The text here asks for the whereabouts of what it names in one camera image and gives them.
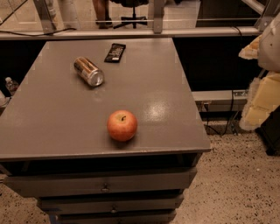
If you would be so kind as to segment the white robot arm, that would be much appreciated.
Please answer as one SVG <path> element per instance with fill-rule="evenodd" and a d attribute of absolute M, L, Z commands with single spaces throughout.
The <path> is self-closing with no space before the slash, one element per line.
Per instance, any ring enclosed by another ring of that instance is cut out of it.
<path fill-rule="evenodd" d="M 250 83 L 247 103 L 241 112 L 240 127 L 255 130 L 280 106 L 280 13 L 261 35 L 241 49 L 239 57 L 257 60 L 258 66 L 268 72 Z"/>

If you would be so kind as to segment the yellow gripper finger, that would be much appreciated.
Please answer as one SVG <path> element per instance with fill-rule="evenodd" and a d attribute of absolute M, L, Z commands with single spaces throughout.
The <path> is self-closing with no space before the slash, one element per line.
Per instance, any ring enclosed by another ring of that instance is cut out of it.
<path fill-rule="evenodd" d="M 269 71 L 249 85 L 247 103 L 241 113 L 239 126 L 243 130 L 255 130 L 280 106 L 280 73 Z"/>
<path fill-rule="evenodd" d="M 257 36 L 254 40 L 252 40 L 248 45 L 242 48 L 238 54 L 238 56 L 245 60 L 257 60 L 258 59 L 258 50 L 259 50 L 259 42 L 262 35 Z"/>

